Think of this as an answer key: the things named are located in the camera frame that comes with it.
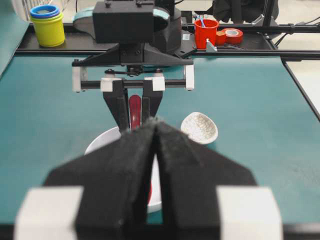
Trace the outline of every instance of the red tape roll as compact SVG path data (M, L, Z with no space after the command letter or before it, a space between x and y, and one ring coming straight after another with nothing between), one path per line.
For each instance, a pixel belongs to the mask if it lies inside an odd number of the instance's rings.
M221 31L226 35L227 44L240 44L244 38L244 33L236 28L225 28Z
M216 45L223 45L226 43L227 36L223 31L217 31L215 37L215 44Z

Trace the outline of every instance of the white ceramic dish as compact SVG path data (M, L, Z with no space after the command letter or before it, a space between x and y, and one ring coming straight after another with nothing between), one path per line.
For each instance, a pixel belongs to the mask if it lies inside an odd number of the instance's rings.
M214 121L201 112L192 112L181 123L181 131L199 144L210 144L218 137Z
M104 133L97 136L85 150L85 155L93 152L100 147L110 144L121 137L119 128L116 126L114 128L105 131ZM159 166L157 155L154 156L151 174L151 185L152 193L150 202L147 207L148 213L153 213L161 209L161 191L160 191L160 179L159 179Z

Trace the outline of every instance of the white floor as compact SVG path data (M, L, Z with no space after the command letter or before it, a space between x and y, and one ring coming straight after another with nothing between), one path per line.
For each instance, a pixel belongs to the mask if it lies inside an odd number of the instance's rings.
M278 24L308 22L320 16L320 0L278 0ZM70 0L64 10L64 21L71 22L75 14L76 0ZM97 0L78 0L78 10L94 6ZM181 10L206 10L212 2L208 0L185 0L178 6ZM320 50L319 33L295 33L287 35L279 49ZM293 73L308 94L314 106L320 112L320 61L302 61L288 63Z

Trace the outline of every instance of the white bracket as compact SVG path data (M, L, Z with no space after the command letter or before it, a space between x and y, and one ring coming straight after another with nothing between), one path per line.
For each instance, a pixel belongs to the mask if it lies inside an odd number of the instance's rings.
M184 65L183 75L185 79L185 89L191 91L195 89L195 67L194 65Z
M218 51L217 47L210 42L209 38L206 39L205 51L207 53L216 53Z
M72 91L81 92L81 81L88 81L88 69L84 66L72 67Z
M122 78L118 77L102 77L100 82L100 90L101 92L113 92L113 81L120 81Z
M162 72L156 72L151 77L145 77L144 80L151 80L152 81L152 90L153 91L166 90L165 77Z

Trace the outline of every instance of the crackled ceramic dish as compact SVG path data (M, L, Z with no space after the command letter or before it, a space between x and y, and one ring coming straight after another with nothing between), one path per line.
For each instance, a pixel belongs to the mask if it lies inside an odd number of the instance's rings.
M218 137L218 128L214 121L201 112L192 112L181 124L181 131L199 144L210 144Z

